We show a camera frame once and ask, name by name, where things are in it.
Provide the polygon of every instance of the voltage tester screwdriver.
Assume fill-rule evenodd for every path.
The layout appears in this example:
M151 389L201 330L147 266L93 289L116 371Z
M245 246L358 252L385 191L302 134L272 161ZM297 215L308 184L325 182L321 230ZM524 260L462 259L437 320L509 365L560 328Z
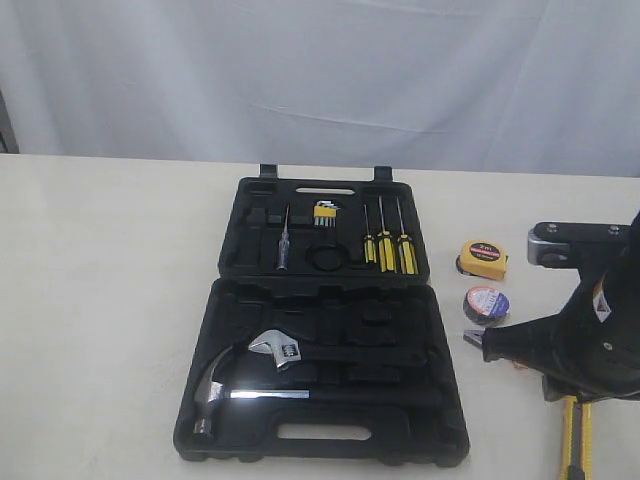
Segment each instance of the voltage tester screwdriver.
M378 252L380 253L380 271L396 273L396 254L393 248L393 238L384 223L384 211L382 210L382 197L378 196L380 207L380 223L382 230L378 234Z
M398 207L398 217L400 217L400 236L398 237L398 251L400 252L400 271L406 275L417 275L418 264L416 262L416 250L413 240L404 231L404 221L402 220L402 209L400 199L396 197Z
M284 216L284 227L278 242L278 264L276 270L286 270L289 263L289 205Z
M369 230L369 215L367 214L367 204L362 205L364 208L364 224L367 229L367 234L364 236L364 260L367 263L376 263L376 242Z

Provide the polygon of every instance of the white backdrop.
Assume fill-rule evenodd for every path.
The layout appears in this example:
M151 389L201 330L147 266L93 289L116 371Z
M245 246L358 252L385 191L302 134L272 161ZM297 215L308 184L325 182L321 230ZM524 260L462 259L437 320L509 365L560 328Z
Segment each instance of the white backdrop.
M636 0L0 0L23 152L640 175Z

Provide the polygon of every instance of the tool kit case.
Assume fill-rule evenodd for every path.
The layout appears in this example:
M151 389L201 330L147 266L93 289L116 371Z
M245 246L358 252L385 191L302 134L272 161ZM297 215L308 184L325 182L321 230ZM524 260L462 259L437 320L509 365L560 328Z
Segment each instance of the tool kit case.
M285 225L286 265L277 269ZM402 229L412 239L413 274L399 263ZM383 230L393 239L396 273L381 271ZM391 168L357 182L280 179L276 166L261 165L259 177L238 185L218 268L173 435L183 459L373 458L441 467L464 459L469 438L427 285L418 214L411 188L394 182ZM271 334L264 332L295 345L256 341ZM196 399L212 369L224 385L212 391L226 393L203 434ZM205 391L205 400L211 395ZM281 438L283 425L359 426L370 436Z

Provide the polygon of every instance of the open tool case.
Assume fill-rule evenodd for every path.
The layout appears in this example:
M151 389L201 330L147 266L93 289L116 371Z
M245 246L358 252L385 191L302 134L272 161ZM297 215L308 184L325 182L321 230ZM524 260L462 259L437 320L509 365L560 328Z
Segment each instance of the open tool case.
M365 262L363 204L375 237L381 230L379 197L394 239L400 235L399 199L418 274L381 272L379 264ZM320 201L338 207L335 226L315 224ZM287 206L288 268L276 270ZM182 458L375 458L390 465L450 467L467 455L469 439L436 296L426 284L429 264L411 188L393 182L391 168L376 167L373 181L346 182L279 179L275 166L262 165L260 177L239 183L218 267L221 278L211 289L174 430ZM300 342L300 352L293 353L301 353L301 361L278 370L271 355L247 350L271 329ZM231 346L218 379L225 389L308 389L324 392L323 399L225 399L211 419L215 434L194 433L199 382ZM322 361L305 361L305 349ZM379 351L395 352L409 366L389 365ZM371 435L281 438L284 424L357 425Z

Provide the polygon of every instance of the white table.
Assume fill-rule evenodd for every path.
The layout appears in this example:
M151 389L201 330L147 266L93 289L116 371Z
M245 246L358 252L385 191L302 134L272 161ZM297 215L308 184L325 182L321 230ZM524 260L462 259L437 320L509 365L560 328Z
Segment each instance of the white table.
M416 198L471 437L455 469L376 461L188 463L171 435L237 181L257 165L0 156L0 478L555 479L561 404L539 375L462 340L454 259L486 238L510 259L511 322L557 311L572 271L526 261L538 221L629 223L640 180L399 170ZM281 167L281 177L371 178ZM640 406L594 414L595 479L640 477Z

